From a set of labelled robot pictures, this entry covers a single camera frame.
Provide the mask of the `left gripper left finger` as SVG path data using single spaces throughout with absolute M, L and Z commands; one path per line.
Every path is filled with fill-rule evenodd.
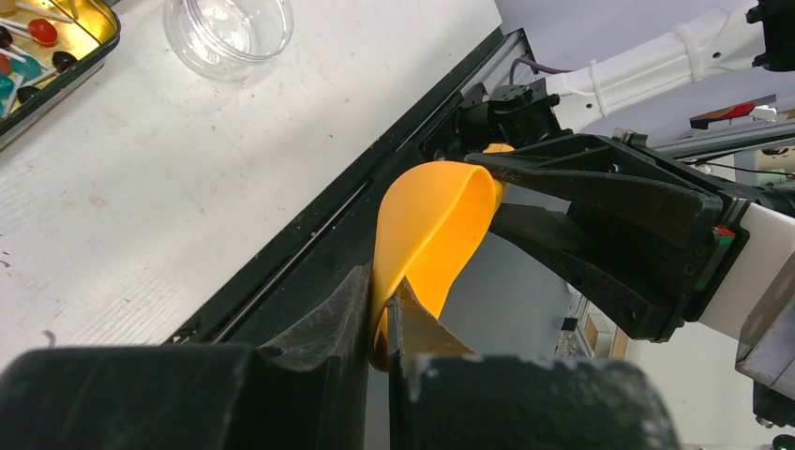
M 371 270 L 259 346 L 27 352 L 1 376 L 5 449 L 359 449 Z

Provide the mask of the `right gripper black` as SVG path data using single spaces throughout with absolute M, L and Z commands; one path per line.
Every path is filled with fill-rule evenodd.
M 582 293 L 632 339 L 666 342 L 699 322 L 739 338 L 774 281 L 794 269 L 794 192 L 751 187 L 652 149 L 570 134 L 466 162 L 496 179 L 579 202 L 645 233 L 645 278 L 566 214 L 504 203 L 489 231 Z

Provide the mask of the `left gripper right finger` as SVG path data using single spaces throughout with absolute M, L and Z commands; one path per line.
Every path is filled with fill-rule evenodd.
M 648 377 L 616 360 L 481 355 L 402 281 L 387 304 L 395 449 L 676 449 Z

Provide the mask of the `orange plastic scoop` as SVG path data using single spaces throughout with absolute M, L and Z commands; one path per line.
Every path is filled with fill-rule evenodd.
M 452 160 L 415 166 L 387 189 L 372 265 L 368 358 L 374 368 L 388 369 L 386 305 L 399 284 L 408 281 L 420 305 L 439 318 L 507 189 L 484 167 Z

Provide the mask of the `tin box of lollipops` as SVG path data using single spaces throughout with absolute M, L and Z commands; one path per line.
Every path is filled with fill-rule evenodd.
M 1 3 L 1 146 L 93 75 L 120 40 L 102 1 Z

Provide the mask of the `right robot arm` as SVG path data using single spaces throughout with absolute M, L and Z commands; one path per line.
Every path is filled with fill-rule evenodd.
M 794 68 L 794 5 L 736 1 L 588 67 L 508 85 L 461 127 L 467 161 L 567 200 L 566 213 L 505 204 L 490 223 L 570 283 L 631 338 L 668 340 L 686 322 L 732 338 L 794 278 L 794 189 L 700 172 L 642 135 L 585 127 L 729 72 Z

